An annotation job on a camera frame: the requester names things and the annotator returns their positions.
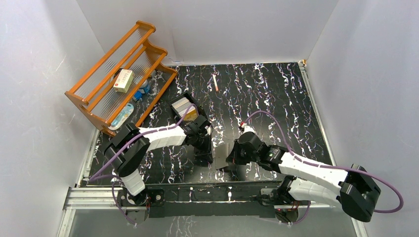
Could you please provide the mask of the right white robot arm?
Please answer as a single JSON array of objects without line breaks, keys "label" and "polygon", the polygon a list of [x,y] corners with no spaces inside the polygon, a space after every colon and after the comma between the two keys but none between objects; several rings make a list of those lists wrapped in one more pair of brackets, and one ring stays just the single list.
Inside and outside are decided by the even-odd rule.
[{"label": "right white robot arm", "polygon": [[234,141],[226,162],[236,165],[255,162],[267,171],[285,176],[277,189],[260,192],[259,202],[265,205],[314,201],[339,207],[350,217],[369,222],[381,193],[362,166],[354,164],[351,171],[336,169],[292,155],[285,147],[267,145],[251,131]]}]

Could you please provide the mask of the silver metal card holder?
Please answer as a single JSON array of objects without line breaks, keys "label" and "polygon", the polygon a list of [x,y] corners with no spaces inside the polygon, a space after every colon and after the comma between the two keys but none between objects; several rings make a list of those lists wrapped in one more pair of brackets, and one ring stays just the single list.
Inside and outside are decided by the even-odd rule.
[{"label": "silver metal card holder", "polygon": [[214,162],[216,170],[223,170],[229,166],[228,156],[232,151],[231,143],[222,143],[214,149]]}]

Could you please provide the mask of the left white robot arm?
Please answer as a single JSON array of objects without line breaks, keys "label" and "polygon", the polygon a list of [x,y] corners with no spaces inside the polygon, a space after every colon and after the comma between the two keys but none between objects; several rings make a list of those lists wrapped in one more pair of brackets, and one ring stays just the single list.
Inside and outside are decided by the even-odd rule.
[{"label": "left white robot arm", "polygon": [[124,184],[126,200],[142,206],[147,201],[155,201],[138,170],[147,153],[159,148],[187,145],[194,148],[196,164],[211,164],[211,132],[212,125],[203,115],[194,121],[156,128],[138,128],[129,123],[108,143],[100,145],[98,151],[110,161]]}]

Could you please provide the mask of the black card tray box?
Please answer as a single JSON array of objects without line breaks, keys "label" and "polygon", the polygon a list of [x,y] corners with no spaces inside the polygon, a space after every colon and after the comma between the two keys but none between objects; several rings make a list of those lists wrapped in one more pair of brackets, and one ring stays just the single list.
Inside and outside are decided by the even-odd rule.
[{"label": "black card tray box", "polygon": [[199,100],[195,99],[189,92],[178,95],[170,100],[169,104],[177,122],[186,114],[185,118],[180,123],[181,125],[186,125],[187,123],[194,121],[199,115],[208,119]]}]

